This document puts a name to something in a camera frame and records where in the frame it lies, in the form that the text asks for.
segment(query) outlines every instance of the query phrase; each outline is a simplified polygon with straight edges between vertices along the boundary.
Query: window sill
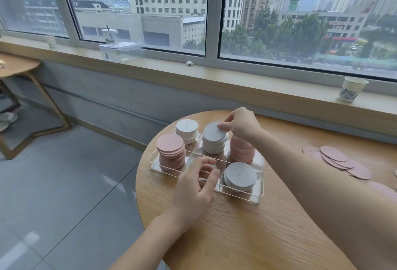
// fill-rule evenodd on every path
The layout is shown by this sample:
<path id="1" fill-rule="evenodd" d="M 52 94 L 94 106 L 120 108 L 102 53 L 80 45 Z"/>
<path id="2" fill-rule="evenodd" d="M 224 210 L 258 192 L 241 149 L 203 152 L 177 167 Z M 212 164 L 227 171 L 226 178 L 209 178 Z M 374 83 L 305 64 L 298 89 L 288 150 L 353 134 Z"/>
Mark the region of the window sill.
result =
<path id="1" fill-rule="evenodd" d="M 45 42 L 11 36 L 0 38 L 0 50 L 397 136 L 397 97 L 390 95 L 363 92 L 345 103 L 336 100 L 339 87 L 154 58 L 114 63 L 98 50 L 49 49 Z"/>

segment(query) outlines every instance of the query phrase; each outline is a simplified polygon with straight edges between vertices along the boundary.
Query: paper cup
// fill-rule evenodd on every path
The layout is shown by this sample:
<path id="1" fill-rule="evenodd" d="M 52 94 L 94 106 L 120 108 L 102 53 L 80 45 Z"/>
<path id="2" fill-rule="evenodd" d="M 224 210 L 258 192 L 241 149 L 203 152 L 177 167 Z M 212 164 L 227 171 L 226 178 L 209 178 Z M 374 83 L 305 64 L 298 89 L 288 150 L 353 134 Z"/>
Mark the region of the paper cup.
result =
<path id="1" fill-rule="evenodd" d="M 106 43 L 119 43 L 116 29 L 101 29 L 101 31 Z"/>
<path id="2" fill-rule="evenodd" d="M 345 77 L 345 82 L 339 94 L 339 100 L 353 102 L 369 82 L 362 78 Z"/>
<path id="3" fill-rule="evenodd" d="M 56 41 L 54 35 L 46 35 L 44 36 L 44 38 L 46 39 L 46 42 L 48 43 L 50 49 L 56 48 Z"/>

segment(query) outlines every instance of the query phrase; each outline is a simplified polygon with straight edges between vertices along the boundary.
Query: gray wall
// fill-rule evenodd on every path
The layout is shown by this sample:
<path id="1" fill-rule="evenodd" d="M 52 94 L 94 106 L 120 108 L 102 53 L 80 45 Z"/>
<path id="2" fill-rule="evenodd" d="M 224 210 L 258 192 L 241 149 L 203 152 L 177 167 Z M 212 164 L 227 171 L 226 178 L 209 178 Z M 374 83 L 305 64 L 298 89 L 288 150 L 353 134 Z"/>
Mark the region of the gray wall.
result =
<path id="1" fill-rule="evenodd" d="M 269 117 L 397 143 L 396 137 L 375 132 L 54 62 L 45 62 L 36 75 L 66 114 L 145 144 L 181 117 L 241 106 Z M 46 104 L 30 81 L 5 81 L 15 94 Z"/>

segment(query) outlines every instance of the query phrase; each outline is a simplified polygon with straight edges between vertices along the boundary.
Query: stack of coasters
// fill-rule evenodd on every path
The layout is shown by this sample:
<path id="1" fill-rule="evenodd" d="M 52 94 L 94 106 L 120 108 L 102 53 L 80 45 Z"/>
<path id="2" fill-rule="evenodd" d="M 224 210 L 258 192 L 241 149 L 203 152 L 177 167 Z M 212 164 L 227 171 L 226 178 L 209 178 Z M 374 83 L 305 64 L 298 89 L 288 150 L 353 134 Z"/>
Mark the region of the stack of coasters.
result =
<path id="1" fill-rule="evenodd" d="M 237 162 L 251 162 L 255 148 L 249 142 L 233 135 L 230 140 L 230 157 Z"/>
<path id="2" fill-rule="evenodd" d="M 223 178 L 228 187 L 247 192 L 255 185 L 257 175 L 249 164 L 234 162 L 225 169 Z"/>
<path id="3" fill-rule="evenodd" d="M 164 134 L 157 140 L 160 166 L 179 169 L 185 165 L 186 147 L 183 139 L 176 134 Z"/>
<path id="4" fill-rule="evenodd" d="M 194 120 L 180 120 L 176 124 L 176 134 L 182 137 L 185 145 L 192 143 L 198 136 L 198 123 Z"/>
<path id="5" fill-rule="evenodd" d="M 218 129 L 220 122 L 209 123 L 202 133 L 202 149 L 210 154 L 219 154 L 225 148 L 229 135 Z"/>

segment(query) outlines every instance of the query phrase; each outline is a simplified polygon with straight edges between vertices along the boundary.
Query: round wooden table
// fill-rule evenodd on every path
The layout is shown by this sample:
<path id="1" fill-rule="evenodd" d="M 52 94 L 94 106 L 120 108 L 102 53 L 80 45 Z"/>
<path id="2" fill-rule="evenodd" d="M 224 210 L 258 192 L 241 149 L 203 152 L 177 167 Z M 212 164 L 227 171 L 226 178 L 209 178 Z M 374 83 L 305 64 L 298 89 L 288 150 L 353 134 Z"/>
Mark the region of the round wooden table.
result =
<path id="1" fill-rule="evenodd" d="M 197 121 L 202 132 L 208 123 L 224 120 L 229 112 L 206 111 L 185 118 Z M 297 150 L 305 145 L 337 147 L 366 165 L 372 181 L 395 188 L 397 180 L 391 169 L 397 165 L 397 146 L 269 117 L 257 119 L 263 128 Z M 166 210 L 176 185 L 175 177 L 152 171 L 148 161 L 157 139 L 170 132 L 176 122 L 150 142 L 139 163 L 136 201 L 144 227 Z M 172 270 L 355 269 L 269 165 L 264 178 L 265 195 L 258 205 L 215 193 L 204 218 L 168 251 L 166 264 Z M 347 175 L 346 179 L 355 178 Z"/>

